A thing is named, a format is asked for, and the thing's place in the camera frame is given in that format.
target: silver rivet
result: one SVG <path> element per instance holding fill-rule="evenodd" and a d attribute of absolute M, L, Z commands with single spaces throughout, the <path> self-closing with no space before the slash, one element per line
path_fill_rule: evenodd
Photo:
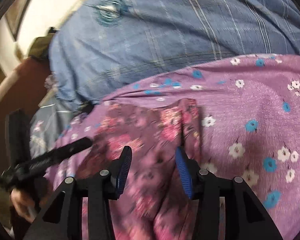
<path fill-rule="evenodd" d="M 107 176 L 108 174 L 109 174 L 108 170 L 102 170 L 102 171 L 100 171 L 100 175 L 101 176 Z"/>
<path fill-rule="evenodd" d="M 234 181 L 235 181 L 236 183 L 241 183 L 241 182 L 243 182 L 243 178 L 241 178 L 241 177 L 235 177 L 235 178 L 234 178 Z"/>
<path fill-rule="evenodd" d="M 73 182 L 73 178 L 72 177 L 67 177 L 66 179 L 65 179 L 65 183 L 66 184 L 70 184 L 70 183 L 72 183 Z"/>
<path fill-rule="evenodd" d="M 201 170 L 199 170 L 199 174 L 201 174 L 201 175 L 208 175 L 209 171 L 206 170 L 206 169 L 201 169 Z"/>

